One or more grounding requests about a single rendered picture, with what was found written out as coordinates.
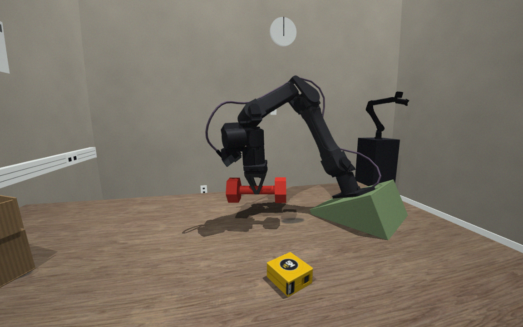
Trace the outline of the yellow tape measure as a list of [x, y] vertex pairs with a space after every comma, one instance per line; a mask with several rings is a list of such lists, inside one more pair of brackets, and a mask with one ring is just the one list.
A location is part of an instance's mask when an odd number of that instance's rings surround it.
[[289, 297], [313, 283], [313, 268], [289, 252], [267, 262], [267, 277]]

